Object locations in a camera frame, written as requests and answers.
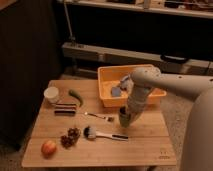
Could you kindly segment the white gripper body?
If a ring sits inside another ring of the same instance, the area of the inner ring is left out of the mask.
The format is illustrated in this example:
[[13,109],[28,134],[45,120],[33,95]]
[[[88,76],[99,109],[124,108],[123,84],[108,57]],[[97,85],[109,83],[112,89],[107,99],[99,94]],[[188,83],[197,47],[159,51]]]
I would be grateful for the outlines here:
[[126,113],[129,117],[130,123],[133,123],[141,116],[141,114],[145,109],[145,106],[146,102],[144,100],[142,101],[136,101],[132,99],[127,100]]

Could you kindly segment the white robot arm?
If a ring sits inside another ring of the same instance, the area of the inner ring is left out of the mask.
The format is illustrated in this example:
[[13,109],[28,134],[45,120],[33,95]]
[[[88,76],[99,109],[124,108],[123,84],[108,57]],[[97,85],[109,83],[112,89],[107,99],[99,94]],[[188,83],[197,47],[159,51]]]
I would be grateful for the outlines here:
[[126,108],[130,122],[142,114],[153,88],[194,102],[187,120],[180,171],[213,171],[213,76],[165,74],[157,67],[138,67],[131,79],[133,88]]

